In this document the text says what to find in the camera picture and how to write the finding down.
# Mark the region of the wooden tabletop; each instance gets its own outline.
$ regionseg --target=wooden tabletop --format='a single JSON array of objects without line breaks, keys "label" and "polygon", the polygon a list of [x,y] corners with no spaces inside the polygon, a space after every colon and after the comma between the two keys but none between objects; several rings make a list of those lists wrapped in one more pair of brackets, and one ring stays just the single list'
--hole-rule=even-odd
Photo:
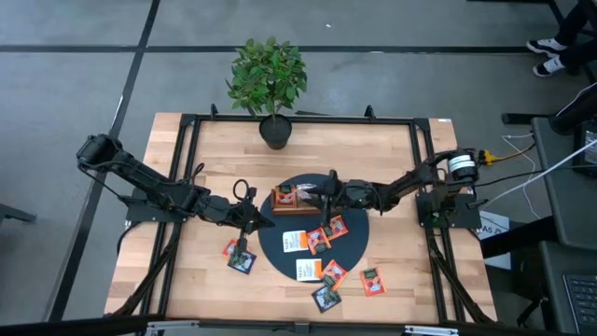
[{"label": "wooden tabletop", "polygon": [[[167,175],[180,114],[156,115],[144,163]],[[456,139],[449,119],[430,119],[436,151],[453,149]],[[203,121],[194,164],[205,163],[196,183],[212,194],[233,199],[239,178],[257,187],[261,206],[272,186],[287,178],[338,171],[341,179],[389,183],[413,168],[409,129],[401,125],[295,123],[287,147],[269,149],[256,122]],[[187,142],[190,128],[187,130]],[[179,178],[185,166],[183,148]],[[420,136],[421,148],[424,148]],[[437,308],[423,230],[414,196],[380,217],[368,211],[370,233],[361,260],[349,272],[339,293],[342,303],[320,314],[311,294],[321,284],[294,281],[279,273],[263,254],[257,234],[248,245],[257,255],[249,275],[232,270],[221,252],[238,230],[192,218],[182,230],[167,316],[253,320],[309,320],[365,323],[437,323]],[[105,306],[113,312],[146,274],[157,223],[144,223],[124,239]],[[472,298],[495,318],[479,242],[466,230],[451,230],[458,276]],[[379,267],[388,292],[366,297],[359,271]],[[444,295],[449,317],[453,305],[448,283]],[[156,288],[161,288],[160,279]],[[156,289],[151,312],[157,311]]]}]

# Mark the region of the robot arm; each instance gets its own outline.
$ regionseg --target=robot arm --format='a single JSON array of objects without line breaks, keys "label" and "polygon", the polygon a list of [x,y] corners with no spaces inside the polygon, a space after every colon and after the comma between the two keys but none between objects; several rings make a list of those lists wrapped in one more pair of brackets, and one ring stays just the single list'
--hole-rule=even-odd
[{"label": "robot arm", "polygon": [[[119,140],[105,134],[90,136],[76,158],[78,168],[84,173],[88,170],[114,173],[146,195],[146,200],[118,196],[127,205],[146,202],[164,212],[184,217],[198,216],[217,225],[241,229],[247,234],[259,228],[273,227],[273,223],[263,217],[253,205],[257,189],[250,188],[245,180],[238,180],[234,184],[234,194],[238,201],[236,204],[230,204],[224,197],[211,195],[207,188],[195,186],[192,183],[193,177],[201,171],[203,164],[198,166],[191,178],[173,182],[125,151]],[[246,186],[244,197],[236,195],[236,187],[240,183]]]},{"label": "robot arm", "polygon": [[[448,172],[440,180],[436,169],[442,161],[448,161]],[[433,186],[432,210],[437,210],[446,199],[460,192],[461,188],[472,186],[478,179],[473,153],[455,149],[436,154],[390,184],[356,179],[341,182],[332,170],[324,183],[305,191],[312,196],[306,201],[324,211],[322,224],[326,225],[327,212],[335,207],[376,209],[383,213],[396,207],[402,197],[426,186]]]}]

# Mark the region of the concrete floor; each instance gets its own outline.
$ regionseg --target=concrete floor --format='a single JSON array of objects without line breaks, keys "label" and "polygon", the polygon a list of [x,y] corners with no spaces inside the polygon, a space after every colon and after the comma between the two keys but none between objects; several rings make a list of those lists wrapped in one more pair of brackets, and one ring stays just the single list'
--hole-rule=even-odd
[{"label": "concrete floor", "polygon": [[[560,3],[565,13],[569,2]],[[0,44],[136,45],[150,5],[149,0],[5,0]],[[227,46],[276,35],[303,46],[521,46],[556,31],[546,5],[162,0],[149,45]],[[210,103],[229,111],[224,77],[234,58],[146,54],[120,134],[125,148],[143,157],[156,112],[207,112]],[[378,116],[450,118],[459,145],[500,154],[511,151],[500,135],[529,131],[504,126],[501,113],[552,113],[588,84],[583,76],[566,74],[536,78],[531,67],[542,58],[527,54],[305,53],[304,59],[309,91],[296,109],[362,115],[373,105]],[[44,318],[90,183],[76,170],[76,150],[86,135],[109,130],[131,63],[130,53],[0,53],[0,203],[39,216],[33,226],[7,220],[0,228],[0,325]],[[517,158],[482,171],[482,180],[531,168]],[[130,190],[115,178],[107,181]],[[480,189],[479,196],[491,198],[518,182]],[[548,215],[543,184],[533,184],[528,193],[536,212]],[[518,221],[534,218],[521,192],[488,210]],[[102,314],[124,214],[111,194],[102,195],[65,318]],[[526,303],[493,294],[500,319],[512,324],[517,315],[512,312]]]}]

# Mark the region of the sneaker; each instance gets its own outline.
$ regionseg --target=sneaker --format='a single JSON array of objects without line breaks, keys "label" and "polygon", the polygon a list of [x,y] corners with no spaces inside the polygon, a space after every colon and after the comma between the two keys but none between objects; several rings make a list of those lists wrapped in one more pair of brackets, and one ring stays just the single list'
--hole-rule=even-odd
[{"label": "sneaker", "polygon": [[565,68],[562,62],[560,62],[560,56],[556,56],[545,63],[540,63],[533,67],[533,73],[537,77],[549,77],[556,71]]},{"label": "sneaker", "polygon": [[526,43],[526,48],[536,54],[547,54],[553,58],[560,54],[560,52],[566,50],[566,46],[558,43],[555,38],[546,38],[542,40],[531,40]]}]

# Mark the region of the black circular mat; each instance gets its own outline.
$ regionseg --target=black circular mat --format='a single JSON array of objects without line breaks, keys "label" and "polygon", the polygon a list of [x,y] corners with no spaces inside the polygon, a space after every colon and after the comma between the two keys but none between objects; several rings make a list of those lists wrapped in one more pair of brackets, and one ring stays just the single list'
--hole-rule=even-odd
[{"label": "black circular mat", "polygon": [[[303,183],[318,184],[327,178],[326,175],[298,175],[280,183],[281,185],[297,185]],[[350,271],[361,260],[367,241],[369,240],[369,220],[367,212],[361,209],[343,209],[342,217],[348,233],[330,243],[332,248],[315,256],[310,250],[284,253],[282,234],[287,231],[313,231],[320,226],[321,214],[316,215],[274,215],[271,212],[271,198],[261,205],[261,214],[271,219],[276,226],[258,230],[259,242],[263,253],[271,264],[284,275],[297,279],[297,259],[321,259],[322,268],[334,259],[344,270]]]}]

